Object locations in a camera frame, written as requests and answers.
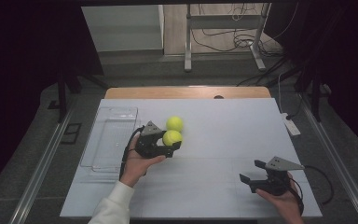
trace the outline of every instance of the black curtain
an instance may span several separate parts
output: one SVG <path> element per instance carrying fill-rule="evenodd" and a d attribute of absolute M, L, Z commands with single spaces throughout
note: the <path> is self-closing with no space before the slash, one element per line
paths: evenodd
<path fill-rule="evenodd" d="M 358 1 L 350 2 L 320 64 L 322 80 L 332 90 L 330 105 L 358 136 Z"/>
<path fill-rule="evenodd" d="M 0 2 L 0 172 L 60 70 L 103 74 L 81 7 Z"/>

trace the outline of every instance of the white sleeve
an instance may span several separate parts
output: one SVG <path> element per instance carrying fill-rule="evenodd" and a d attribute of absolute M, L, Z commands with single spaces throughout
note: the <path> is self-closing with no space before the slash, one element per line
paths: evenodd
<path fill-rule="evenodd" d="M 116 182 L 112 192 L 103 198 L 95 208 L 89 224 L 128 224 L 130 223 L 130 200 L 134 189 Z"/>

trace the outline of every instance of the clear plastic tray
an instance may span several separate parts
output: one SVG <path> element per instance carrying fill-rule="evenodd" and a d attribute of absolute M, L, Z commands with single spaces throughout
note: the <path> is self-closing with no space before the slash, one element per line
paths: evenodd
<path fill-rule="evenodd" d="M 102 179 L 119 175 L 123 152 L 135 130 L 137 116 L 136 107 L 99 108 L 80 163 L 90 168 L 89 175 Z"/>

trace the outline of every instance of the dark background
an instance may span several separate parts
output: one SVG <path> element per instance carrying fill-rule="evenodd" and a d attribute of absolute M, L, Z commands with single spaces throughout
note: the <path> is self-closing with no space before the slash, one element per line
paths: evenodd
<path fill-rule="evenodd" d="M 299 3 L 293 23 L 276 40 L 294 63 L 303 62 L 315 49 L 337 7 L 346 7 L 345 12 L 314 66 L 322 84 L 331 89 L 329 104 L 358 136 L 358 1 Z M 280 34 L 292 19 L 295 8 L 296 3 L 272 4 L 265 33 Z"/>
<path fill-rule="evenodd" d="M 60 71 L 103 73 L 80 6 L 24 5 L 0 4 L 0 172 Z"/>

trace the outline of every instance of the metal rail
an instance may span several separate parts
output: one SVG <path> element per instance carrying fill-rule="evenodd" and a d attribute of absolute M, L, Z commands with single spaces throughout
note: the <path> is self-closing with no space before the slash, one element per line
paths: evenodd
<path fill-rule="evenodd" d="M 321 122 L 318 122 L 316 118 L 312 115 L 312 112 L 310 111 L 310 102 L 307 100 L 306 97 L 303 97 L 303 100 L 305 104 L 302 105 L 302 109 L 307 114 L 307 117 L 310 121 L 310 124 L 312 125 L 313 130 L 318 135 L 328 159 L 331 161 L 334 169 L 336 170 L 338 178 L 340 179 L 344 189 L 347 191 L 349 197 L 351 198 L 353 206 L 358 213 L 358 186 L 352 178 L 351 174 L 348 172 L 348 169 L 340 158 L 339 154 L 337 153 L 337 150 L 332 141 L 330 140 L 327 132 L 325 131 L 324 126 Z"/>
<path fill-rule="evenodd" d="M 36 194 L 39 191 L 43 180 L 45 179 L 45 175 L 60 143 L 65 128 L 74 112 L 76 100 L 77 98 L 74 97 L 73 100 L 69 101 L 69 109 L 66 113 L 66 116 L 63 118 L 62 122 L 57 125 L 54 134 L 48 142 L 45 153 L 42 155 L 39 163 L 37 164 L 25 191 L 22 193 L 20 201 L 17 204 L 17 207 L 14 210 L 10 221 L 8 222 L 9 224 L 22 224 L 28 217 L 28 214 L 34 203 L 34 199 L 36 198 Z"/>

